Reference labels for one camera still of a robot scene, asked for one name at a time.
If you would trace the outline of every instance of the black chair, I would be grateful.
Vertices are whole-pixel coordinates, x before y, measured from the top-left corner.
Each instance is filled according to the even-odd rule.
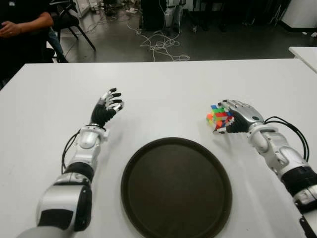
[[[76,33],[71,29],[71,27],[74,26],[80,31],[95,51],[95,46],[89,40],[83,29],[79,26],[78,18],[72,15],[69,12],[70,10],[77,12],[75,3],[72,0],[53,0],[50,2],[50,12],[54,21],[53,30],[57,32],[58,40],[60,41],[60,31],[65,28],[68,28],[74,37],[78,39]]]

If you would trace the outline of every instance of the black shirt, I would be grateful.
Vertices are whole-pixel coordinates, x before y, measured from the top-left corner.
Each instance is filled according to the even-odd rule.
[[[49,0],[0,0],[0,24],[33,21],[47,10],[48,5]],[[25,63],[42,62],[45,38],[45,32],[0,37],[0,61],[4,69],[0,71],[0,79],[11,78]]]
[[[47,10],[48,0],[0,0],[0,22],[33,21]]]

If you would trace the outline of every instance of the chair leg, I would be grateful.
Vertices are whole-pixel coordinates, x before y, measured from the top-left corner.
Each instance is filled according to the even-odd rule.
[[[57,31],[57,38],[58,38],[58,41],[60,42],[60,30]]]
[[[78,36],[76,35],[76,33],[70,27],[68,29],[73,34],[73,36],[76,37],[76,39],[78,39]]]
[[[93,45],[93,43],[91,43],[91,41],[89,40],[89,38],[86,36],[85,32],[80,28],[80,26],[76,26],[78,28],[78,30],[80,31],[81,34],[83,34],[83,36],[85,37],[85,39],[88,41],[89,45],[94,49],[94,51],[96,50],[96,47]]]

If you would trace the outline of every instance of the human hand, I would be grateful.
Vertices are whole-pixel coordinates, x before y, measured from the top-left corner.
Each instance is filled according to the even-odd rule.
[[[21,34],[21,27],[11,21],[5,21],[1,24],[0,37],[9,38]]]

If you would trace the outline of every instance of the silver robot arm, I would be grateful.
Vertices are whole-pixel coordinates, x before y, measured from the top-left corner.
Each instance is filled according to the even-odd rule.
[[[268,167],[293,197],[302,214],[300,224],[306,237],[316,238],[317,174],[277,128],[264,123],[253,107],[235,100],[223,100],[218,105],[233,114],[234,122],[214,133],[247,133],[249,143],[265,158]]]
[[[115,91],[115,88],[110,89],[100,97],[90,124],[72,137],[75,140],[79,135],[76,152],[62,175],[42,196],[36,212],[38,227],[23,232],[18,238],[69,238],[88,227],[92,208],[91,182],[100,146],[108,137],[104,125],[124,105],[122,100],[113,99],[121,96]]]

